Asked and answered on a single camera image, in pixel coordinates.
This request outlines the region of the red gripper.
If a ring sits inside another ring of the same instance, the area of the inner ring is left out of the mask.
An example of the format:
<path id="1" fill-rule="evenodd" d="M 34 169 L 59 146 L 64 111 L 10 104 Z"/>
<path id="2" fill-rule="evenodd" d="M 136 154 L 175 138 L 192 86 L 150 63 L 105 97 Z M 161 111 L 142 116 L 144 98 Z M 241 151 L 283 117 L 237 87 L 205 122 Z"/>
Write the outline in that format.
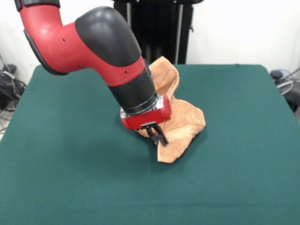
<path id="1" fill-rule="evenodd" d="M 171 102 L 167 95 L 159 96 L 157 103 L 154 107 L 150 108 L 146 112 L 137 115 L 126 114 L 125 111 L 120 109 L 120 118 L 123 125 L 129 130 L 139 130 L 144 126 L 157 123 L 161 124 L 165 121 L 170 120 L 172 115 Z M 159 143 L 167 145 L 168 140 L 159 125 L 155 126 L 155 132 L 151 127 L 146 128 L 146 132 L 153 144 L 157 147 Z"/>

